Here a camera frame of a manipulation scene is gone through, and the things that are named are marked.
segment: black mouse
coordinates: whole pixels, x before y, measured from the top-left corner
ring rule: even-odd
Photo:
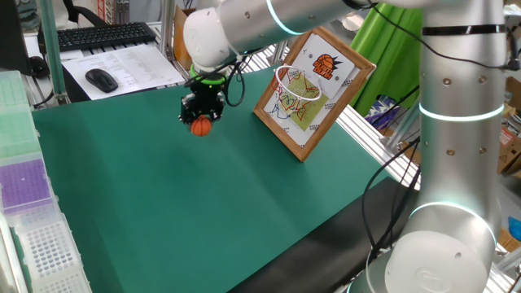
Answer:
[[[34,72],[35,77],[42,78],[49,75],[49,67],[42,57],[34,56],[29,58],[29,65]]]
[[[85,78],[93,86],[104,93],[110,93],[117,89],[117,81],[108,72],[101,69],[92,69],[85,74]]]

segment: basketball hoop net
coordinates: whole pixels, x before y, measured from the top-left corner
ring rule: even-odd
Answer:
[[[302,86],[293,86],[291,84],[293,81],[303,81]],[[272,88],[277,95],[279,109],[289,116],[293,112],[298,112],[306,103],[318,101],[322,97],[322,87],[318,77],[286,64],[275,70]]]

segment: table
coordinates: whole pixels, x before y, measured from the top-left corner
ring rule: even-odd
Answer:
[[[182,87],[33,113],[93,292],[226,292],[361,194],[379,163],[344,129],[302,164],[252,114],[272,76],[206,138]]]

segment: basketball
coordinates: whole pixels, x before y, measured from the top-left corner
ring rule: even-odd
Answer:
[[[192,123],[190,131],[197,137],[207,136],[212,130],[212,122],[206,116],[199,116],[196,121]]]
[[[329,55],[322,55],[318,58],[317,61],[319,63],[322,63],[322,65],[324,65],[328,68],[331,68],[331,69],[333,69],[333,67],[335,66],[335,64],[333,63],[333,59]]]

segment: black cable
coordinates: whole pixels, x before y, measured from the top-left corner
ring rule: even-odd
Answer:
[[[389,161],[385,162],[385,164],[382,165],[376,171],[376,173],[373,175],[373,177],[369,180],[369,183],[367,183],[366,190],[364,190],[363,195],[361,196],[361,216],[362,220],[364,221],[364,226],[366,227],[367,237],[369,237],[369,241],[371,242],[372,247],[376,247],[376,243],[374,242],[373,233],[371,232],[371,229],[369,227],[369,222],[367,221],[366,216],[366,194],[373,185],[373,181],[376,179],[376,177],[394,160],[398,159],[403,153],[405,153],[408,149],[413,147],[417,142],[419,142],[419,138],[415,139],[413,142],[411,142],[407,147],[405,147],[403,150],[399,151],[396,155],[394,155]]]
[[[215,69],[214,71],[212,71],[210,73],[204,73],[200,76],[190,78],[188,81],[185,82],[185,87],[191,87],[194,85],[194,83],[202,82],[202,81],[208,79],[209,77],[213,77],[215,75],[222,75],[219,73],[219,71],[221,71],[224,68],[227,68],[228,66],[235,63],[236,61],[237,61],[237,59],[232,59],[230,62],[222,64],[219,68]]]
[[[405,110],[403,113],[401,113],[397,118],[393,119],[391,121],[391,123],[389,123],[389,125],[387,126],[387,128],[385,129],[385,131],[383,132],[383,136],[385,136],[385,134],[387,133],[387,131],[391,128],[391,126],[398,120],[400,119],[403,115],[405,115],[405,113],[407,113],[410,109],[407,109]]]
[[[420,130],[421,130],[421,129],[416,130],[415,133],[409,135],[406,139],[402,139],[402,140],[403,140],[404,142],[407,142],[407,140],[409,140],[409,138],[412,138],[414,135],[416,135],[418,132],[420,132]]]
[[[518,42],[514,37],[514,33],[509,27],[506,27],[507,39],[510,39],[510,60],[506,65],[511,71],[518,71],[521,69],[521,62],[519,61],[519,55],[515,54],[518,52]]]
[[[366,7],[363,7],[361,10],[362,11],[368,10],[368,9],[374,8],[377,5],[378,5],[378,3],[376,2],[376,3],[370,4],[370,5],[366,6]]]
[[[420,89],[420,85],[416,85],[409,93],[407,93],[403,98],[401,98],[394,106],[391,107],[391,109],[385,111],[383,115],[381,115],[377,120],[373,121],[371,123],[372,126],[375,126],[377,123],[379,123],[383,118],[388,116],[392,113],[392,110],[396,109],[396,107],[400,106],[403,102],[405,102],[408,98],[410,98],[416,91]]]
[[[247,66],[250,64],[250,62],[252,61],[252,59],[253,59],[253,55],[251,55],[251,56],[248,58],[247,62],[244,63],[243,68],[241,69],[242,71],[244,71],[244,69],[247,68]]]
[[[400,218],[401,213],[405,210],[405,207],[407,206],[407,203],[409,202],[409,199],[414,192],[414,187],[416,186],[416,183],[418,183],[418,179],[420,178],[421,172],[422,172],[422,168],[421,168],[421,166],[419,166],[418,170],[416,171],[416,174],[413,177],[412,182],[409,185],[409,188],[407,189],[404,197],[401,199],[400,203],[398,204],[398,208],[396,209],[393,219],[389,222],[389,225],[387,226],[385,233],[382,235],[380,240],[373,247],[373,251],[371,252],[369,263],[371,261],[373,261],[374,258],[378,255],[380,248],[382,248],[383,244],[385,243],[386,237],[389,235],[389,233],[391,232],[391,229],[398,222],[398,219]]]
[[[55,93],[54,93],[53,91],[51,91],[50,94],[49,94],[49,96],[48,96],[46,99],[44,99],[43,101],[41,101],[41,102],[39,102],[39,103],[34,104],[33,107],[34,107],[35,109],[36,109],[36,108],[39,108],[41,105],[43,105],[43,104],[49,102],[49,101],[52,99],[52,97],[54,97],[54,96],[55,96]]]
[[[413,154],[410,156],[410,160],[409,160],[409,163],[407,164],[407,168],[405,168],[404,176],[401,177],[400,185],[398,185],[396,187],[394,195],[392,196],[391,221],[394,219],[394,213],[395,213],[394,207],[395,207],[395,204],[396,204],[396,199],[398,198],[398,193],[400,192],[401,183],[405,180],[405,176],[407,175],[407,172],[409,171],[410,165],[411,165],[411,163],[413,163],[414,154],[416,154],[416,150],[418,149],[418,145],[419,144],[420,144],[420,141],[416,142],[416,145],[414,146],[414,149],[413,149]],[[391,228],[391,232],[389,233],[389,239],[391,240],[391,249],[392,249],[392,229],[393,228],[394,227]]]
[[[243,78],[243,72],[241,70],[241,65],[243,64],[243,61],[238,61],[235,63],[234,68],[232,69],[230,76],[226,79],[225,87],[223,89],[223,93],[225,95],[225,101],[230,107],[238,107],[244,100],[244,95],[246,94],[246,83],[244,82]],[[241,97],[239,98],[239,101],[237,103],[231,103],[229,98],[229,92],[230,92],[230,83],[232,79],[234,78],[234,75],[237,74],[237,81],[240,82],[243,86],[243,92],[241,93]]]
[[[373,2],[371,0],[366,0],[370,5],[374,5]],[[474,60],[469,60],[469,59],[461,59],[461,58],[455,58],[455,57],[450,57],[450,56],[447,56],[447,55],[443,55],[441,53],[438,53],[436,50],[432,49],[431,46],[429,46],[429,44],[427,44],[424,40],[422,40],[422,38],[416,36],[415,34],[413,34],[412,32],[408,31],[407,29],[405,28],[402,28],[400,25],[398,24],[395,24],[394,22],[392,22],[392,20],[390,20],[389,18],[387,18],[382,12],[380,12],[380,10],[376,7],[376,6],[373,6],[373,9],[380,15],[382,16],[382,18],[384,20],[386,20],[389,24],[392,24],[394,27],[398,28],[400,31],[404,32],[404,33],[407,33],[408,35],[410,35],[413,39],[415,39],[416,41],[418,42],[421,42],[430,52],[440,56],[441,58],[445,58],[445,59],[450,59],[450,60],[454,60],[454,61],[461,61],[461,62],[467,62],[467,63],[473,63],[473,64],[476,64],[476,65],[479,65],[479,66],[482,66],[484,68],[489,68],[489,69],[509,69],[510,67],[508,65],[501,65],[501,66],[489,66],[489,65],[485,65],[483,63],[479,63],[477,61],[474,61]]]

